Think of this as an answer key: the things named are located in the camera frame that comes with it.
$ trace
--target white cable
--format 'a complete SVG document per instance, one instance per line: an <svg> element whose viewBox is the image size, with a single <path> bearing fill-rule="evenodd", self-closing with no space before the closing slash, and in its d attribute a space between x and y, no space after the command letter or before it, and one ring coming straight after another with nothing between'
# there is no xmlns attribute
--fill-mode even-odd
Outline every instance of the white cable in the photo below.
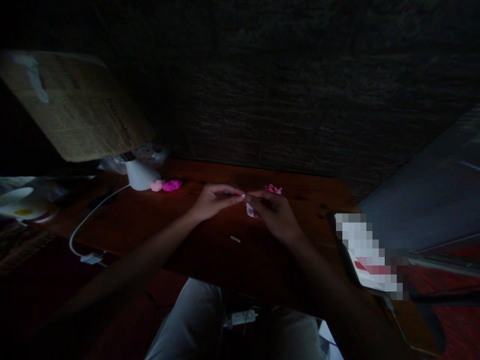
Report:
<svg viewBox="0 0 480 360"><path fill-rule="evenodd" d="M75 235L77 234L77 232L79 231L79 229L82 227L82 225L88 220L88 218L89 218L90 216L92 216L92 214L93 214L95 211L97 211L97 209L98 209L99 207L101 207L104 202L106 202L108 199L110 199L113 195L121 192L123 189L128 188L129 186L130 186L130 184L128 184L128 185L126 185L126 186L118 189L118 190L115 191L114 193L108 195L106 198L104 198L104 199L101 201L101 203L99 203L99 204L96 206L96 208L94 208L92 211L90 211L90 213L86 216L86 218L84 218L84 219L81 221L80 224L78 224L78 226L76 227L76 229L75 229L75 230L73 231L73 233L71 234L71 236L70 236L70 241L68 242L68 246L70 247L70 250L71 250L72 253L74 253L74 254L77 255L78 257L83 257L83 256L85 256L85 255L82 255L81 253L77 252L77 251L74 249L74 237L75 237ZM102 265L102 266L104 266L104 267L107 267L103 262L99 262L98 264L100 264L100 265Z"/></svg>
<svg viewBox="0 0 480 360"><path fill-rule="evenodd" d="M243 326L243 335L245 335L245 330L247 329L247 320L249 318L249 314L250 314L250 311L252 311L252 309L260 309L258 306L250 306L250 308L248 309L248 311L246 312L246 315L245 315L245 325ZM255 313L255 310L253 310L253 315L255 315L255 319L257 318L258 314Z"/></svg>

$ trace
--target floor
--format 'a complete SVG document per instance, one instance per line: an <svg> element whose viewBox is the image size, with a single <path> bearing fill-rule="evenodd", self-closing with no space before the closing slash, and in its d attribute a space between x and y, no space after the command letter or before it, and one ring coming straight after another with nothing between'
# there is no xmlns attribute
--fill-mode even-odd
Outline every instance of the floor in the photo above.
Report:
<svg viewBox="0 0 480 360"><path fill-rule="evenodd" d="M12 273L1 277L0 342L21 341L100 270L99 266L80 263L68 251L66 241L57 239ZM410 270L411 283L422 293L479 285L479 279L474 277L418 265L411 266ZM186 280L161 270L148 289L106 329L89 359L143 359ZM434 310L445 332L444 359L477 359L480 308L439 306Z"/></svg>

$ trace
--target wooden desk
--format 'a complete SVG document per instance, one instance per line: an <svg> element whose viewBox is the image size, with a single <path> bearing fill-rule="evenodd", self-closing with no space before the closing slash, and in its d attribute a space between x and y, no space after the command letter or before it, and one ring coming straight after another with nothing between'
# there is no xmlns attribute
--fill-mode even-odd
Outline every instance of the wooden desk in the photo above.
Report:
<svg viewBox="0 0 480 360"><path fill-rule="evenodd" d="M298 223L314 246L345 275L336 240L326 220L330 211L360 211L342 180L173 159L167 160L160 172L166 180L183 180L184 186L174 192L131 188L121 191L113 205L99 209L83 225L76 241L123 255L183 214L206 183L234 183L245 191L274 184L283 187L282 194L288 198ZM88 214L89 201L103 194L118 176L105 172L91 180L81 191L68 196L60 204L61 212L42 227L69 238ZM126 176L119 177L117 189L128 183ZM232 235L241 243L230 239ZM293 258L262 222L247 216L243 203L200 224L165 268L271 304L322 317ZM372 295L364 291L362 294L381 311ZM437 345L413 303L394 303L400 310L398 321L410 345L438 355Z"/></svg>

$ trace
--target person's left hand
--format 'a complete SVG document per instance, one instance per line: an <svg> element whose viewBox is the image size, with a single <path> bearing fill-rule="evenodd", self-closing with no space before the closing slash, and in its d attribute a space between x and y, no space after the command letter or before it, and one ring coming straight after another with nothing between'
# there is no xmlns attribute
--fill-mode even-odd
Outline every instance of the person's left hand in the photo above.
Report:
<svg viewBox="0 0 480 360"><path fill-rule="evenodd" d="M210 219L220 210L241 203L244 191L229 184L207 184L188 214L198 222Z"/></svg>

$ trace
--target forearm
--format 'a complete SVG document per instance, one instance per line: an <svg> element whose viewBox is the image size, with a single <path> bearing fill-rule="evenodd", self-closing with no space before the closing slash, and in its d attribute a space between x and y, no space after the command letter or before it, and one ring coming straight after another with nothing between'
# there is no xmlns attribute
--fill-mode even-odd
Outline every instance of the forearm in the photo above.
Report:
<svg viewBox="0 0 480 360"><path fill-rule="evenodd" d="M312 294L345 359L415 359L385 318L340 276L303 236L289 250L303 270Z"/></svg>
<svg viewBox="0 0 480 360"><path fill-rule="evenodd" d="M28 351L25 357L46 353L82 358L120 310L147 287L197 224L188 214L180 216L102 271L33 334L28 346L22 349Z"/></svg>
<svg viewBox="0 0 480 360"><path fill-rule="evenodd" d="M59 315L78 311L120 290L135 297L152 280L198 223L184 214L150 239L121 257L82 288L59 311Z"/></svg>

